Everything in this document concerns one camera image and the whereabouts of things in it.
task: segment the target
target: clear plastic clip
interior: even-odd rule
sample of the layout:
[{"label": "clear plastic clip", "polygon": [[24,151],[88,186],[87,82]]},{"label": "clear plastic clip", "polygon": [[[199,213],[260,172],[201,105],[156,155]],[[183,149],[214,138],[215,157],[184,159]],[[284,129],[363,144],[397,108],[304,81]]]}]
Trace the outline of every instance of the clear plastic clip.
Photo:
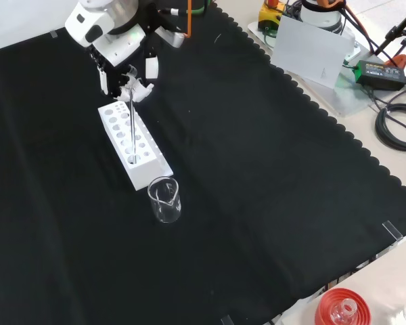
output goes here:
[{"label": "clear plastic clip", "polygon": [[400,231],[397,230],[397,228],[391,223],[391,221],[385,221],[382,224],[385,229],[390,233],[390,235],[395,239],[395,244],[400,242],[403,239],[403,235],[400,233]]},{"label": "clear plastic clip", "polygon": [[231,318],[230,318],[229,315],[227,315],[227,316],[221,318],[221,322],[223,323],[223,325],[235,325],[235,324],[233,323],[233,320],[231,320]]}]

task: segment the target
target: glass beaker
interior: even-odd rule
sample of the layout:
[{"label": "glass beaker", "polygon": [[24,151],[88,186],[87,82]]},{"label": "glass beaker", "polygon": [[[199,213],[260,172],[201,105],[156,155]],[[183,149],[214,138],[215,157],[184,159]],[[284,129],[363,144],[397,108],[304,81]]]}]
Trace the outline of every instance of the glass beaker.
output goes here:
[{"label": "glass beaker", "polygon": [[162,223],[172,223],[181,216],[182,205],[179,196],[179,184],[172,177],[154,179],[148,194],[156,218]]},{"label": "glass beaker", "polygon": [[353,299],[345,299],[331,308],[331,319],[335,325],[355,325],[358,320],[358,306]]}]

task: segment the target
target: red object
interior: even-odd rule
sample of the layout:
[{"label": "red object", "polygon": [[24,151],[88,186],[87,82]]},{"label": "red object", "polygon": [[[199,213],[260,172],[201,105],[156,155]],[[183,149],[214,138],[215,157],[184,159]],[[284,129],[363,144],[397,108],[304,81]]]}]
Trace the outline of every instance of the red object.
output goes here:
[{"label": "red object", "polygon": [[278,6],[278,0],[266,0],[268,7],[276,8]]},{"label": "red object", "polygon": [[357,293],[343,288],[329,290],[320,300],[315,314],[316,325],[333,325],[331,319],[331,308],[345,299],[352,299],[357,303],[358,319],[356,325],[370,325],[370,309],[364,299]]},{"label": "red object", "polygon": [[[399,68],[404,69],[406,67],[406,55],[405,54],[400,54],[398,56],[395,56],[392,58],[394,60],[395,63],[397,63],[397,66]],[[394,64],[388,60],[385,62],[386,66],[394,66]]]}]

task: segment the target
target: yellow device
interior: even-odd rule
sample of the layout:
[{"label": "yellow device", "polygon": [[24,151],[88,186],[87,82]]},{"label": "yellow device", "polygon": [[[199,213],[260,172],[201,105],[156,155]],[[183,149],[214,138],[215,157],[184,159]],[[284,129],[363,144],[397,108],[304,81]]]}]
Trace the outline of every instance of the yellow device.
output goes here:
[{"label": "yellow device", "polygon": [[267,32],[277,31],[285,8],[286,4],[284,3],[266,0],[258,13],[258,29]]}]

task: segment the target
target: red cap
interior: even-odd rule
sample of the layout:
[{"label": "red cap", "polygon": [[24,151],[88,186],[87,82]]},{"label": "red cap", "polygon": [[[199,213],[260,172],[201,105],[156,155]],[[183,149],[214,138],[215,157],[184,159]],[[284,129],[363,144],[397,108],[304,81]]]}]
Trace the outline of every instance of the red cap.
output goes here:
[{"label": "red cap", "polygon": [[316,325],[333,325],[331,308],[345,299],[352,299],[357,303],[358,319],[356,325],[370,325],[371,314],[367,303],[357,293],[344,288],[329,290],[320,300],[315,314]]},{"label": "red cap", "polygon": [[276,8],[278,6],[278,0],[266,0],[268,7]]}]

